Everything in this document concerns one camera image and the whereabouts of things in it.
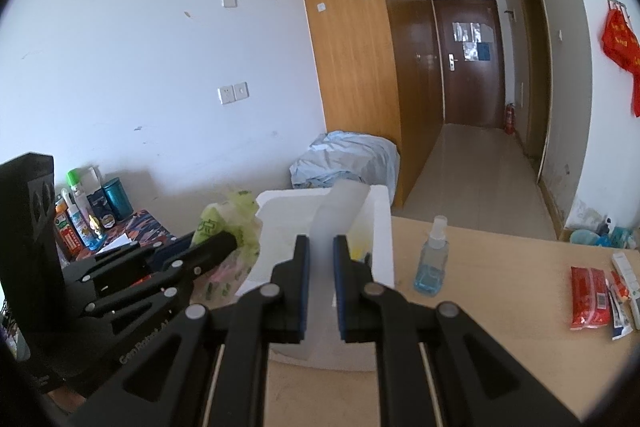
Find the dark brown entrance door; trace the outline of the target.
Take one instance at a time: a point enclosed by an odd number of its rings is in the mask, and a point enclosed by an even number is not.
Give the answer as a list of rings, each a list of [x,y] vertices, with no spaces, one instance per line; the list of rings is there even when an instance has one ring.
[[[495,0],[435,0],[445,121],[479,128],[504,125],[506,75]]]

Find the white remote control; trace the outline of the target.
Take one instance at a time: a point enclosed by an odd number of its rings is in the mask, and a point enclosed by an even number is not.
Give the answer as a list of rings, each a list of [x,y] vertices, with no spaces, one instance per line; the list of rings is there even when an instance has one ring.
[[[616,253],[612,254],[612,262],[617,274],[628,289],[629,306],[634,318],[634,326],[636,326],[636,329],[640,329],[640,285],[638,277],[623,251],[616,251]]]

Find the red snack packet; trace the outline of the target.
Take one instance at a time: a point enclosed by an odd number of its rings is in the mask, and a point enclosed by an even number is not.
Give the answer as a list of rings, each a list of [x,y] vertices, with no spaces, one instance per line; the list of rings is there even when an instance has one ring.
[[[608,286],[603,270],[570,268],[572,283],[572,331],[600,329],[611,321]]]

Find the brown side door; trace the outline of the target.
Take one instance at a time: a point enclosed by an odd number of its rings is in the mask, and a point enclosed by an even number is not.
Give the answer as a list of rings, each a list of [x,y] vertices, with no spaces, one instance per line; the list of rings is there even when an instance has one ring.
[[[527,126],[525,155],[541,179],[552,106],[552,49],[544,0],[520,0],[527,44]]]

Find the blue white small packet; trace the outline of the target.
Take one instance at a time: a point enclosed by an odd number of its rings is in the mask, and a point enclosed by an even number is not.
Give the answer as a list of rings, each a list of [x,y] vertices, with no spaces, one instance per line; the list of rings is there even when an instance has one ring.
[[[627,313],[625,312],[623,303],[618,299],[613,285],[606,280],[606,289],[608,290],[608,300],[610,300],[611,317],[612,317],[612,339],[620,340],[632,333],[634,330]]]

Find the white wall switch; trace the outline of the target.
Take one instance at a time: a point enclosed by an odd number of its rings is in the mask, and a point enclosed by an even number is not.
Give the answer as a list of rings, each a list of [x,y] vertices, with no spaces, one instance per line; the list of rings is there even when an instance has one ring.
[[[220,0],[220,2],[225,9],[234,9],[238,6],[238,0]]]

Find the double wall socket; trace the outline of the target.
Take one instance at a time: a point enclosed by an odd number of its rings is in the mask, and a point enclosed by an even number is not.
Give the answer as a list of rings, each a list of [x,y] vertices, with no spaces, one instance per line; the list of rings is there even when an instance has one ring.
[[[222,105],[242,101],[250,96],[246,82],[235,83],[233,86],[219,87],[217,93]]]

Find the green white plastic bag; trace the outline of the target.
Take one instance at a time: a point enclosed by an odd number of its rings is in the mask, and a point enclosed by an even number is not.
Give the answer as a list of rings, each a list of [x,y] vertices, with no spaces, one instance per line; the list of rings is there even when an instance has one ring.
[[[191,303],[213,310],[235,302],[259,257],[258,209],[253,193],[246,190],[228,191],[222,202],[204,208],[191,246],[205,245],[207,253],[193,269]]]

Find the red fire extinguisher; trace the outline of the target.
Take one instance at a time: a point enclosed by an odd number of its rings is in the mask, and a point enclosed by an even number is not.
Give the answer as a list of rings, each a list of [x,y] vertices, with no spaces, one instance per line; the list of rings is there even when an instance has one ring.
[[[506,113],[504,114],[504,131],[506,134],[513,134],[515,132],[515,105],[509,103],[506,106]]]

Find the white foam stick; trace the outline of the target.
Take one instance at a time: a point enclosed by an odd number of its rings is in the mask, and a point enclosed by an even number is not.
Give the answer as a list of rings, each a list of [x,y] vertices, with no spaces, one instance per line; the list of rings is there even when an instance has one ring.
[[[311,222],[307,327],[302,350],[305,359],[320,343],[332,311],[335,294],[334,239],[350,230],[369,192],[367,184],[338,180],[322,198]]]

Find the blue spray bottle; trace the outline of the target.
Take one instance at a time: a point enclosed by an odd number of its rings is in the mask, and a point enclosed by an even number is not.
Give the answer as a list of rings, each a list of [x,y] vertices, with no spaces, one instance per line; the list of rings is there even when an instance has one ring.
[[[446,275],[449,244],[446,236],[448,220],[445,216],[434,218],[430,233],[424,243],[413,287],[419,293],[435,296],[442,289]]]

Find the red orange small packet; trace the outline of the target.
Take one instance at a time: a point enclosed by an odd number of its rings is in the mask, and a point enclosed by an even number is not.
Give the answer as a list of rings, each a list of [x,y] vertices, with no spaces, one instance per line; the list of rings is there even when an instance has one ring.
[[[618,274],[614,270],[610,272],[610,287],[617,301],[619,303],[626,303],[626,301],[629,299],[628,288],[624,281],[620,278],[620,274]]]

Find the teal cylinder can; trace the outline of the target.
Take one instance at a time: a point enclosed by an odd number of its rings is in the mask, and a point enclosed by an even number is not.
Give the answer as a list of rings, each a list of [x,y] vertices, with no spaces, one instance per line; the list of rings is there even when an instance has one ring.
[[[124,221],[134,213],[128,195],[119,178],[108,180],[103,184],[102,188],[117,221]]]

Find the bottles group on side table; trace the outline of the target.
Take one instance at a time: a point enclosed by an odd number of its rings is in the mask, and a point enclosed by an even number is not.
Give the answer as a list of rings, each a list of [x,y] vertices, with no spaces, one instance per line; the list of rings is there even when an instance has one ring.
[[[81,243],[96,254],[107,242],[107,231],[91,205],[77,169],[66,173],[66,185],[61,187],[60,195]]]

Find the white foam box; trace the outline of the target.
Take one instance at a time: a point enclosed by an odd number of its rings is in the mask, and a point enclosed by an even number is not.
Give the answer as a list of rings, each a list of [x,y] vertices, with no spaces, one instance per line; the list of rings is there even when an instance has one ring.
[[[344,343],[338,331],[332,241],[347,237],[356,260],[372,257],[375,282],[395,285],[390,194],[384,185],[360,188],[356,202],[340,193],[348,187],[341,181],[331,188],[265,191],[259,194],[257,217],[262,220],[260,253],[256,265],[236,295],[271,281],[274,268],[291,260],[296,239],[305,235],[310,244],[309,311],[302,343],[270,346],[273,361],[312,369],[371,372],[375,369],[372,343]]]

